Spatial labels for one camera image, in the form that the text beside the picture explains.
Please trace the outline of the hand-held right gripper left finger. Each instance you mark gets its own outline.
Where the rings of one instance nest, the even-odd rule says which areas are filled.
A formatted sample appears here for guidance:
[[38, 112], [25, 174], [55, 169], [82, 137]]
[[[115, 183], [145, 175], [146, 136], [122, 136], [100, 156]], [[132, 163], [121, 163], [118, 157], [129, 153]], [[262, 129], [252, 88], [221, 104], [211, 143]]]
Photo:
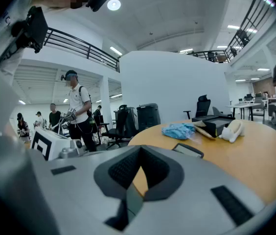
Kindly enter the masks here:
[[129, 150], [127, 146], [53, 161], [46, 161], [38, 150], [29, 150], [38, 184], [61, 235], [133, 234], [128, 227], [119, 231], [105, 224], [117, 215], [120, 200], [105, 196], [93, 175], [101, 163]]

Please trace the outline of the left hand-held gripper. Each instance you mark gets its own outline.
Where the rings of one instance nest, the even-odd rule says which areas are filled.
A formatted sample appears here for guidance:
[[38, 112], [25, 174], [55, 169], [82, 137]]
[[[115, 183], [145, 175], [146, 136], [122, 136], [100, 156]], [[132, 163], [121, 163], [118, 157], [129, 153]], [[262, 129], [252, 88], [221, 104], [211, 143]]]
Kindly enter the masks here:
[[40, 151], [46, 161], [83, 155], [80, 139], [72, 140], [42, 128], [35, 129], [30, 148]]

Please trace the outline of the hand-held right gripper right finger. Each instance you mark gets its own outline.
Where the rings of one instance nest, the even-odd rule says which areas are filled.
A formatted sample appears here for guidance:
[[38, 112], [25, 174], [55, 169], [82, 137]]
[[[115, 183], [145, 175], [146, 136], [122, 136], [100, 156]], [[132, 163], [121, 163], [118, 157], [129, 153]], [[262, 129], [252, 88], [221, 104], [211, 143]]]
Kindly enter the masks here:
[[250, 188], [206, 160], [154, 146], [134, 146], [147, 178], [131, 235], [253, 235], [276, 213]]

